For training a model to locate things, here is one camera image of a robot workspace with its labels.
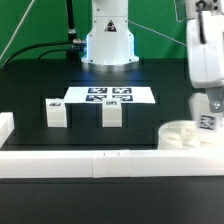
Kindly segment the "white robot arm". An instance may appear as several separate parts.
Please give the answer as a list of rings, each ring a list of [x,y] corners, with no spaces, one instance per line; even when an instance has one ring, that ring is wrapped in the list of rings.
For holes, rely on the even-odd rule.
[[[224,112],[224,0],[175,0],[184,8],[189,75],[203,88],[210,111]],[[82,65],[96,71],[124,71],[136,65],[128,28],[128,0],[92,0],[92,29]]]

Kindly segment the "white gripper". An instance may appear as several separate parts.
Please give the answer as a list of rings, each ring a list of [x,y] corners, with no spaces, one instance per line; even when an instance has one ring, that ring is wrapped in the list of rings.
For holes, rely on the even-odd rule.
[[[206,43],[200,43],[199,22],[187,23],[189,74],[195,88],[207,88],[212,113],[224,112],[224,15],[202,12]]]

